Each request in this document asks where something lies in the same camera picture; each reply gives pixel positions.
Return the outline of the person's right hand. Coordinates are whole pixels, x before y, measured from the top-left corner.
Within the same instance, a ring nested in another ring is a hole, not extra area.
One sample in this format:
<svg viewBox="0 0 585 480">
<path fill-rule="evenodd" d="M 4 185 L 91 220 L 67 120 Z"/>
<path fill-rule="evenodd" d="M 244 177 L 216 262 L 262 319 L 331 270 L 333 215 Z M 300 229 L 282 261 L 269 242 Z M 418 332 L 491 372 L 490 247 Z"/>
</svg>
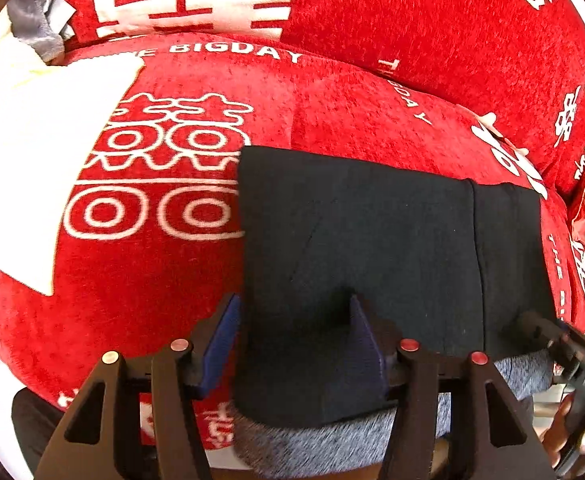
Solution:
<svg viewBox="0 0 585 480">
<path fill-rule="evenodd" d="M 574 397 L 575 395 L 570 393 L 562 400 L 550 428 L 540 437 L 544 451 L 547 453 L 552 467 L 555 467 L 561 459 L 561 449 L 566 445 L 568 440 L 565 418 L 573 406 Z"/>
</svg>

